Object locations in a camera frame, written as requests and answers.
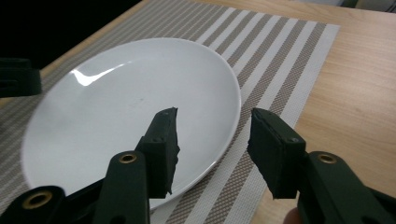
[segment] white plate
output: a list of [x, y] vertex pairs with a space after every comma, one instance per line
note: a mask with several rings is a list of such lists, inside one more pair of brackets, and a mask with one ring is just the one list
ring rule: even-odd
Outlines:
[[172, 195], [207, 174], [230, 144], [241, 109], [232, 68], [215, 51], [175, 38], [102, 52], [63, 77], [31, 117], [21, 150], [31, 188], [66, 195], [105, 177], [110, 159], [133, 150], [154, 115], [176, 107], [180, 152]]

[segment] wooden table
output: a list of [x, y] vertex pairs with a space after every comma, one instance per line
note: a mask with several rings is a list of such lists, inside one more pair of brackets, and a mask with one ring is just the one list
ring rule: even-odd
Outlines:
[[[362, 180], [396, 197], [396, 15], [281, 0], [199, 0], [309, 21], [341, 25], [296, 131], [307, 151], [343, 158]], [[120, 15], [45, 67], [45, 76], [129, 15]], [[0, 99], [0, 105], [12, 99]], [[272, 200], [264, 193], [252, 223], [282, 223], [296, 200]]]

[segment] wooden table surface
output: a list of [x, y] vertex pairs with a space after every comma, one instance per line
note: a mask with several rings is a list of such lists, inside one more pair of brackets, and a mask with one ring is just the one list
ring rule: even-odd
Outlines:
[[[44, 69], [45, 76], [141, 8], [120, 15]], [[287, 0], [199, 0], [341, 26], [296, 125], [307, 151], [343, 158], [368, 187], [396, 197], [396, 14]], [[0, 106], [12, 98], [0, 99]], [[252, 223], [282, 223], [296, 200], [265, 191]]]

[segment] dark area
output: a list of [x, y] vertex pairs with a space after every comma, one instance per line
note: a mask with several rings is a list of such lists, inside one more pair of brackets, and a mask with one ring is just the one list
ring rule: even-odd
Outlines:
[[43, 68], [140, 0], [1, 0], [0, 57]]

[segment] placemat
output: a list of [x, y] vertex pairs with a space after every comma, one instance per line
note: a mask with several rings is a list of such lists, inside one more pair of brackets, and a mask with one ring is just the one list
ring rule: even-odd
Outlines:
[[26, 125], [45, 92], [95, 54], [153, 37], [195, 41], [233, 68], [242, 110], [233, 141], [214, 168], [182, 196], [151, 211], [151, 223], [249, 223], [266, 189], [247, 154], [253, 107], [296, 124], [339, 26], [185, 0], [151, 0], [43, 78], [43, 94], [18, 97], [0, 114], [0, 213], [29, 189], [21, 171]]

